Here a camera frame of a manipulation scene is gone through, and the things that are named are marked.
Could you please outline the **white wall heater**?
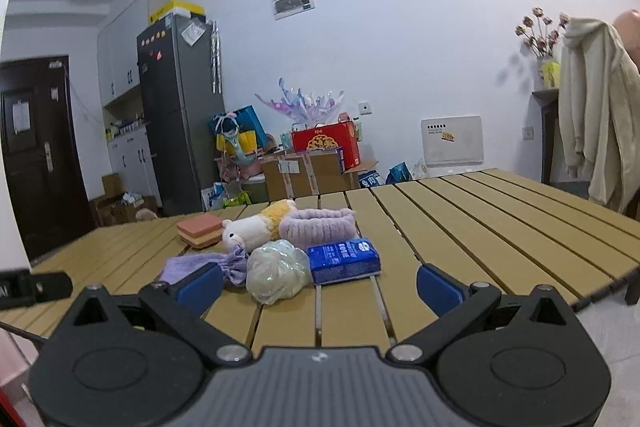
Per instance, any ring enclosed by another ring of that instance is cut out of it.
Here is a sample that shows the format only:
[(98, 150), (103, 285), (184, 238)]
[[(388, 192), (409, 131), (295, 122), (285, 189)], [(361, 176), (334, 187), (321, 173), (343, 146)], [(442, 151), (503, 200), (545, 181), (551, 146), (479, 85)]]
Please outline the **white wall heater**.
[(484, 161), (482, 118), (478, 115), (421, 121), (427, 167), (480, 165)]

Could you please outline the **open cardboard box floor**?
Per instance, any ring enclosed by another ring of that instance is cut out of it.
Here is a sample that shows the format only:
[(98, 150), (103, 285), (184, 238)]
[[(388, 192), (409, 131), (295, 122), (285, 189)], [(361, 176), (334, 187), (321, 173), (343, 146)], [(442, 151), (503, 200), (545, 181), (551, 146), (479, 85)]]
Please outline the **open cardboard box floor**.
[(125, 191), (118, 173), (102, 176), (102, 184), (104, 194), (89, 202), (97, 227), (126, 225), (157, 218), (155, 197)]

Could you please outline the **dried flower bouquet vase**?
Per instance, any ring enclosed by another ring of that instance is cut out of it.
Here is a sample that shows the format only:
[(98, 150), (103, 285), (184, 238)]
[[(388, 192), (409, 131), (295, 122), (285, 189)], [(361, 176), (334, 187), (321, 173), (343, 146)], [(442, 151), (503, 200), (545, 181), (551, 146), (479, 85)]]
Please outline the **dried flower bouquet vase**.
[(514, 28), (514, 34), (522, 45), (536, 57), (538, 75), (544, 89), (559, 89), (561, 65), (559, 49), (570, 17), (560, 13), (554, 20), (540, 6), (534, 6), (530, 15), (524, 15)]

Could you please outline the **pink fluffy headband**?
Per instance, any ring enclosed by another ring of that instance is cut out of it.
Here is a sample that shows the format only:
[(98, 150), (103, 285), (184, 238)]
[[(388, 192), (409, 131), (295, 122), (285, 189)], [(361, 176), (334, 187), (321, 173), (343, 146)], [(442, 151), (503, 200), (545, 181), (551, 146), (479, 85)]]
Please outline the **pink fluffy headband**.
[(279, 225), (281, 239), (306, 251), (357, 236), (356, 212), (348, 208), (304, 209), (289, 212)]

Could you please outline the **beige hooded jacket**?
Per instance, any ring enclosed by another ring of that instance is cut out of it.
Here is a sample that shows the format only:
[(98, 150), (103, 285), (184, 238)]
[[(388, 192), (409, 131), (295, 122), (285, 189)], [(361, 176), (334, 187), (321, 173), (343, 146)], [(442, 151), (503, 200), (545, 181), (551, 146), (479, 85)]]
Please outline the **beige hooded jacket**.
[(564, 31), (559, 128), (567, 173), (624, 212), (639, 190), (639, 69), (604, 20), (574, 17)]

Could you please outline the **blue gift bag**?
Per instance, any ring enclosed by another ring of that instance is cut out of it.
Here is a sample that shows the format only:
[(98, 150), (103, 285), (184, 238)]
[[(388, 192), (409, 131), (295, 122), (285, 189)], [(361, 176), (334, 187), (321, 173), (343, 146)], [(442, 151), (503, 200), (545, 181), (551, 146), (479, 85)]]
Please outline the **blue gift bag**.
[(214, 115), (207, 126), (219, 153), (235, 156), (242, 150), (243, 154), (250, 155), (263, 150), (267, 143), (264, 127), (251, 105)]

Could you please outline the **clear plastic bag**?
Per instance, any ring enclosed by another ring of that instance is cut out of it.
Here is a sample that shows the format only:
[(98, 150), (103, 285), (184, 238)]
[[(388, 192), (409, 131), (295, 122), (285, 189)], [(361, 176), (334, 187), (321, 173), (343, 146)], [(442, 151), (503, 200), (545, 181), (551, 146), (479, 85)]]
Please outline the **clear plastic bag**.
[(262, 305), (291, 299), (310, 284), (307, 254), (284, 239), (256, 248), (248, 257), (245, 286)]

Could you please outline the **red gift box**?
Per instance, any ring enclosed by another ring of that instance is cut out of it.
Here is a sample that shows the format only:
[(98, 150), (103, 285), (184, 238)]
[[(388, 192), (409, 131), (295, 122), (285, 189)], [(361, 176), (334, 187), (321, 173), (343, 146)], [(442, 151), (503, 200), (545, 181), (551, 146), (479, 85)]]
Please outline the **red gift box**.
[(292, 143), (295, 152), (339, 148), (342, 151), (343, 164), (346, 169), (360, 166), (360, 152), (352, 121), (293, 131)]

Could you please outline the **blue handkerchief tissue pack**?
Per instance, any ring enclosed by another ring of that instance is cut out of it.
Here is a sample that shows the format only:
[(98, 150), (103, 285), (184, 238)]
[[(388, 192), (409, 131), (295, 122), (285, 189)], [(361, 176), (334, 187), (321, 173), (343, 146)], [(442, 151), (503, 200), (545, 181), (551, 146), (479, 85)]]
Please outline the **blue handkerchief tissue pack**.
[(382, 272), (378, 252), (363, 237), (310, 247), (307, 256), (314, 285), (359, 280)]

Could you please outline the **grey refrigerator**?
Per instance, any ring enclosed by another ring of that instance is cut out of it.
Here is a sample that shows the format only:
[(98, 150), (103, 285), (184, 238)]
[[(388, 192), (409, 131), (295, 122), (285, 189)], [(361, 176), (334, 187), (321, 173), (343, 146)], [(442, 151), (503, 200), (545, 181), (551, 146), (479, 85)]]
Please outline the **grey refrigerator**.
[(169, 216), (205, 208), (219, 180), (209, 119), (224, 113), (212, 69), (213, 26), (168, 14), (137, 36), (139, 80), (150, 157)]

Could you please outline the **iridescent ribbon decoration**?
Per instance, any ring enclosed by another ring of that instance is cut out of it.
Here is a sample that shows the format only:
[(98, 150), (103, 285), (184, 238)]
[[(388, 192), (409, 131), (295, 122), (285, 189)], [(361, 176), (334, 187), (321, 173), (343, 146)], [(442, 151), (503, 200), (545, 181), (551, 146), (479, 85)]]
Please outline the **iridescent ribbon decoration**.
[(301, 124), (307, 128), (322, 126), (322, 124), (333, 124), (337, 121), (337, 116), (341, 113), (344, 103), (345, 91), (341, 90), (337, 95), (329, 91), (325, 95), (315, 96), (312, 93), (305, 93), (302, 89), (286, 87), (283, 78), (278, 80), (281, 91), (281, 98), (267, 100), (258, 93), (255, 98), (265, 106), (275, 112), (285, 116), (292, 124)]

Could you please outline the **white alpaca plush toy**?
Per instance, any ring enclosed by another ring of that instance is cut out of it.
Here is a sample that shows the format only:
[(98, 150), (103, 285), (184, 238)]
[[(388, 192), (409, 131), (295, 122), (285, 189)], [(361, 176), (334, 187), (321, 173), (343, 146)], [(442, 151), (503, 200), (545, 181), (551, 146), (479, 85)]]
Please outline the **white alpaca plush toy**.
[(281, 199), (257, 215), (239, 220), (222, 221), (221, 243), (226, 251), (241, 247), (247, 254), (265, 244), (280, 239), (280, 223), (297, 207), (292, 199)]

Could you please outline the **large cardboard box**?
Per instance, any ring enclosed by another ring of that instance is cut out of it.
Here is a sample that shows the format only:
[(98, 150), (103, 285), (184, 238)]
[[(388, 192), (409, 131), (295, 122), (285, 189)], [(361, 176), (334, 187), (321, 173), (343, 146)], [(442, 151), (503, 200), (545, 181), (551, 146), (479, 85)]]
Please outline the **large cardboard box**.
[(340, 148), (260, 158), (270, 202), (356, 190), (360, 187), (358, 176), (377, 165), (377, 160), (361, 161), (359, 166), (347, 169)]

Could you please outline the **white kitchen cabinets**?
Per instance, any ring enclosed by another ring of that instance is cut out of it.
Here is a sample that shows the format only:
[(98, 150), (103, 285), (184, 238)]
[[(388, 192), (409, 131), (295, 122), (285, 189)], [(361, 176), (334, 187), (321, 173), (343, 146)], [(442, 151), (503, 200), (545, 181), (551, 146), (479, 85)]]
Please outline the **white kitchen cabinets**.
[(134, 0), (98, 35), (98, 72), (108, 157), (122, 188), (160, 204), (142, 107), (137, 36), (149, 26), (152, 5)]

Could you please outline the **pink layered sponge block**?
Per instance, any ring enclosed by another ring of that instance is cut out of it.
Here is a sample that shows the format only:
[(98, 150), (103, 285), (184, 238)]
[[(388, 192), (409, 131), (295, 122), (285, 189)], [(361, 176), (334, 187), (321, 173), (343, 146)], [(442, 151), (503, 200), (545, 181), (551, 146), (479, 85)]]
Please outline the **pink layered sponge block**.
[(192, 248), (203, 249), (221, 240), (222, 220), (211, 213), (184, 219), (177, 225), (179, 236)]

